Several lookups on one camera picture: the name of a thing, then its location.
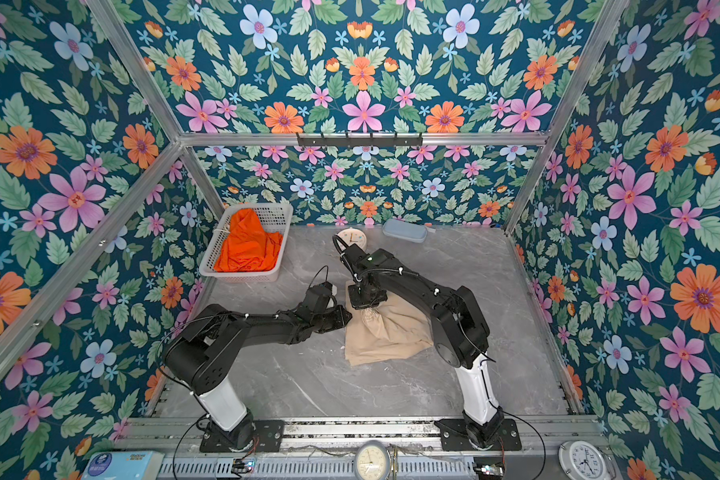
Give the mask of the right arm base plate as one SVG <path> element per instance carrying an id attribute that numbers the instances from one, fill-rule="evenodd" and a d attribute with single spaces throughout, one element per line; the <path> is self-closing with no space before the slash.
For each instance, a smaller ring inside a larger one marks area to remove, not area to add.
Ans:
<path id="1" fill-rule="evenodd" d="M 472 441 L 464 419 L 440 419 L 434 422 L 439 430 L 444 451 L 520 451 L 522 442 L 514 420 L 504 419 L 495 435 L 484 445 Z"/>

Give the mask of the orange shorts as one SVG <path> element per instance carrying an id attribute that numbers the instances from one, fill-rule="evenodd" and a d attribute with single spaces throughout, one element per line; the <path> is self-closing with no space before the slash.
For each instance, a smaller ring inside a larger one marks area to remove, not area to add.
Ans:
<path id="1" fill-rule="evenodd" d="M 263 228 L 253 209 L 239 210 L 229 220 L 228 236 L 222 243 L 214 271 L 246 273 L 273 270 L 283 240 L 280 232 L 268 232 Z"/>

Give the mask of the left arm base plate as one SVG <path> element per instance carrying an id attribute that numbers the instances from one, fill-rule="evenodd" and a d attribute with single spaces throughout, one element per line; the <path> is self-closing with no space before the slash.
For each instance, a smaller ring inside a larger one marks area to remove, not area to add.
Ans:
<path id="1" fill-rule="evenodd" d="M 244 420 L 230 431 L 210 421 L 202 428 L 201 453 L 278 452 L 284 438 L 282 420 Z"/>

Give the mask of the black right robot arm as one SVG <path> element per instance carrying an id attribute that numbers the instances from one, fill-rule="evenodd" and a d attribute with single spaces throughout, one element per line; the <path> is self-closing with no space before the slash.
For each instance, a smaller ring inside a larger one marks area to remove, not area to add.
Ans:
<path id="1" fill-rule="evenodd" d="M 490 380 L 490 329 L 473 292 L 465 286 L 452 289 L 439 285 L 384 249 L 367 253 L 337 235 L 332 241 L 354 280 L 348 287 L 354 309 L 376 308 L 395 294 L 424 314 L 435 350 L 456 370 L 466 436 L 476 448 L 488 448 L 499 435 L 504 410 Z"/>

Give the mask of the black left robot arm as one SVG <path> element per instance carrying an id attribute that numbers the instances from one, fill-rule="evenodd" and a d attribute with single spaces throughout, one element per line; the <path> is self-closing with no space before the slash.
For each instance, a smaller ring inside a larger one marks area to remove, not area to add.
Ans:
<path id="1" fill-rule="evenodd" d="M 235 312 L 218 304 L 205 308 L 163 353 L 163 364 L 189 388 L 208 416 L 204 433 L 209 439 L 201 450 L 219 446 L 242 451 L 255 442 L 253 415 L 232 381 L 232 367 L 241 350 L 299 344 L 314 334 L 343 329 L 351 318 L 328 281 L 309 287 L 295 307 L 271 314 Z"/>

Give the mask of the beige drawstring shorts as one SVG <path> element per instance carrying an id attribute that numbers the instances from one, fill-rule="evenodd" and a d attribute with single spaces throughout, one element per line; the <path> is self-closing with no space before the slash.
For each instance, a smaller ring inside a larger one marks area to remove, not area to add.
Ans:
<path id="1" fill-rule="evenodd" d="M 346 308 L 345 358 L 353 367 L 409 359 L 434 345 L 427 316 L 399 295 L 388 293 L 375 307 Z"/>

